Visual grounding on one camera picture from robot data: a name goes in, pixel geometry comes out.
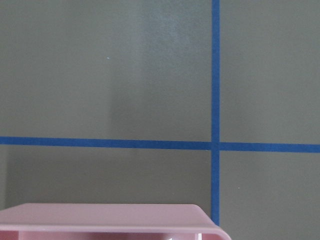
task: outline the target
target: vertical blue line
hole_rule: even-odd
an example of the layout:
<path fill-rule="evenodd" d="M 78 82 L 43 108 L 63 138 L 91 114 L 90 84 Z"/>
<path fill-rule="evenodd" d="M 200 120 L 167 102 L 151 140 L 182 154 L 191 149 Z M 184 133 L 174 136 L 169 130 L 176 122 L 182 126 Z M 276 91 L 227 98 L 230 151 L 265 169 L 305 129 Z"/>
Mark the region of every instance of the vertical blue line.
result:
<path fill-rule="evenodd" d="M 220 224 L 220 1 L 212 0 L 211 218 Z"/>

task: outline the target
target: pink container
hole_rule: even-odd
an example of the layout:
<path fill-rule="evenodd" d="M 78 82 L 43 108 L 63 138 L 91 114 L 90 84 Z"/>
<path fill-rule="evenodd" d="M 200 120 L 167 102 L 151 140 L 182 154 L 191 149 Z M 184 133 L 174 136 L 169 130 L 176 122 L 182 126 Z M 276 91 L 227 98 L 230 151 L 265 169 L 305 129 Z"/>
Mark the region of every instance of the pink container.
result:
<path fill-rule="evenodd" d="M 231 240 L 192 204 L 26 203 L 0 211 L 0 240 Z"/>

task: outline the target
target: blue tape strip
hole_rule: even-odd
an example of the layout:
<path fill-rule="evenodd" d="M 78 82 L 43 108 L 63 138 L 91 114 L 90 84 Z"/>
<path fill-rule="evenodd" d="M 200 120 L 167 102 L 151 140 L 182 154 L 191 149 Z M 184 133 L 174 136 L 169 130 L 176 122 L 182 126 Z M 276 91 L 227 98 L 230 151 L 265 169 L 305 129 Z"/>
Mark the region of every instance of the blue tape strip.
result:
<path fill-rule="evenodd" d="M 219 225 L 220 199 L 220 1 L 212 0 L 211 219 Z"/>
<path fill-rule="evenodd" d="M 48 138 L 0 136 L 0 145 L 33 145 L 60 147 L 96 147 L 128 149 L 180 149 L 210 150 L 210 142 L 205 141 L 156 141 L 156 140 L 115 140 L 87 138 Z"/>
<path fill-rule="evenodd" d="M 320 153 L 319 144 L 221 142 L 221 151 Z"/>

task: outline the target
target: pink plastic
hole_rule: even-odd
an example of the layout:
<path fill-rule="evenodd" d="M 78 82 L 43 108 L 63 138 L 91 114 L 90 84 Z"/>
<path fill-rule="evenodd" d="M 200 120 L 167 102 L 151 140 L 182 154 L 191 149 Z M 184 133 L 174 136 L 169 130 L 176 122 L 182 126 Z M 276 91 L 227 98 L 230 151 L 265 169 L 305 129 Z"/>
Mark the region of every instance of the pink plastic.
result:
<path fill-rule="evenodd" d="M 26 203 L 0 211 L 0 240 L 231 240 L 193 204 Z"/>

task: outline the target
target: horizontal blue line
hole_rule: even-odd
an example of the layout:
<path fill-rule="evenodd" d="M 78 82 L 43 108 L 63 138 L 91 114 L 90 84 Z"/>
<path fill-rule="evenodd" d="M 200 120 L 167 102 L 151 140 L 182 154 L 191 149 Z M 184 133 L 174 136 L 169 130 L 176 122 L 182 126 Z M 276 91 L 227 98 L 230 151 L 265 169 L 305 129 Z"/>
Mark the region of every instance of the horizontal blue line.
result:
<path fill-rule="evenodd" d="M 220 142 L 221 151 L 320 153 L 320 144 Z"/>
<path fill-rule="evenodd" d="M 180 149 L 210 150 L 211 143 L 206 141 L 157 141 L 157 140 L 117 140 L 91 138 L 49 138 L 0 136 L 0 145 L 95 147 L 128 149 Z"/>

